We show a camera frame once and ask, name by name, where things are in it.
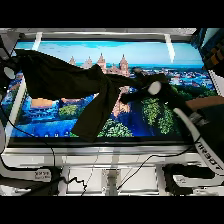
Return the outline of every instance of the white tape strip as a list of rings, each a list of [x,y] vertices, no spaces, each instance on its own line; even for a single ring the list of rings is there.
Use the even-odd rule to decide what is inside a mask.
[[[32,47],[32,50],[37,50],[38,49],[38,47],[40,45],[40,42],[41,42],[41,37],[42,37],[42,32],[38,32],[36,34],[36,40],[34,42],[34,45]],[[25,79],[23,77],[22,78],[22,82],[21,82],[20,87],[19,87],[19,90],[18,90],[18,93],[17,93],[16,98],[15,98],[15,101],[14,101],[12,110],[11,110],[11,113],[10,113],[10,116],[9,116],[9,120],[13,124],[15,124],[16,117],[17,117],[17,114],[19,112],[20,104],[22,102],[22,99],[23,99],[23,95],[25,93],[25,90],[26,90],[26,82],[25,82]],[[12,134],[12,130],[13,130],[13,127],[8,122],[7,125],[6,125],[6,128],[5,128],[5,132],[6,132],[6,144],[5,144],[5,148],[7,148],[8,144],[9,144],[9,140],[10,140],[10,137],[11,137],[11,134]]]
[[[175,57],[175,51],[171,42],[171,38],[169,34],[164,34],[165,36],[165,40],[166,40],[166,45],[169,51],[169,55],[170,55],[170,61],[171,63],[173,63],[174,57]]]

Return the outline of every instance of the blue sky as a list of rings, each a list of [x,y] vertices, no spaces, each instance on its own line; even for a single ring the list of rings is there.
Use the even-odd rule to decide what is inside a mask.
[[[33,42],[19,42],[16,48],[31,49]],[[106,63],[118,64],[125,55],[129,64],[203,65],[199,52],[190,44],[173,43],[171,63],[166,43],[116,41],[42,41],[38,51],[69,61],[84,63],[90,56],[96,63],[102,53]]]

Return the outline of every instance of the black cable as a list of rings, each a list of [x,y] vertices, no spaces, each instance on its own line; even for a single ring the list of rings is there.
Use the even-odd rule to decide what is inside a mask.
[[[176,157],[176,156],[180,156],[180,155],[182,155],[182,154],[184,154],[184,153],[186,153],[187,151],[189,151],[193,146],[194,146],[194,144],[196,144],[197,142],[198,142],[198,140],[201,138],[201,136],[199,136],[198,138],[197,138],[197,140],[193,143],[193,145],[191,145],[190,147],[188,147],[186,150],[184,150],[183,152],[180,152],[180,153],[178,153],[178,154],[175,154],[175,155],[167,155],[167,156],[160,156],[160,155],[151,155],[151,156],[149,156],[142,164],[141,164],[141,166],[130,176],[130,177],[128,177],[128,179],[126,179],[125,181],[124,181],[124,183],[122,183],[118,188],[117,188],[117,190],[119,190],[131,177],[133,177],[136,173],[138,173],[138,171],[142,168],[142,166],[150,159],[150,158],[152,158],[153,156],[155,156],[155,157]]]
[[[15,128],[15,129],[17,129],[18,131],[21,131],[21,132],[23,132],[24,134],[29,135],[29,136],[31,136],[31,137],[33,137],[33,138],[36,138],[36,139],[38,139],[39,141],[41,141],[42,143],[44,143],[45,145],[47,145],[47,146],[51,149],[51,151],[52,151],[52,153],[53,153],[53,157],[54,157],[54,167],[55,167],[55,154],[54,154],[54,150],[48,145],[47,142],[43,141],[41,138],[36,137],[36,136],[34,136],[34,135],[31,135],[31,134],[29,134],[29,133],[27,133],[27,132],[25,132],[25,131],[23,131],[23,130],[17,128],[17,127],[16,127],[16,126],[9,120],[8,116],[6,115],[4,109],[3,109],[2,105],[1,105],[2,100],[1,100],[1,102],[0,102],[0,108],[1,108],[1,110],[2,110],[3,115],[4,115],[5,118],[7,119],[7,121],[8,121],[8,122]]]

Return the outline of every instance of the printed cityscape picture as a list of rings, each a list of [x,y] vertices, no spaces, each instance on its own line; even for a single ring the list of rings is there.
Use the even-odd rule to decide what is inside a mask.
[[[29,42],[19,42],[16,48],[31,49]],[[185,100],[216,95],[199,52],[187,43],[173,43],[171,60],[166,43],[118,41],[42,41],[38,51],[60,58],[74,66],[89,69],[98,64],[105,74],[134,78],[133,67],[147,75],[163,72],[173,89]],[[2,102],[10,114],[23,74],[17,74]],[[121,87],[121,94],[133,92]],[[97,96],[83,99],[31,99],[25,94],[17,116],[16,126],[38,137],[78,137],[71,133],[85,107]],[[145,99],[127,105],[117,100],[114,109],[98,137],[163,137],[180,136],[179,121],[159,99]],[[28,137],[14,129],[11,137]]]

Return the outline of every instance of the black cloth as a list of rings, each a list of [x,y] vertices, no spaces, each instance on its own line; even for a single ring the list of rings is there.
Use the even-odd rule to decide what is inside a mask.
[[[142,88],[155,80],[149,76],[133,79],[116,74],[104,74],[99,65],[82,69],[53,56],[32,50],[16,49],[31,98],[58,100],[77,99],[99,93],[90,102],[72,133],[93,142],[109,118],[122,86]]]

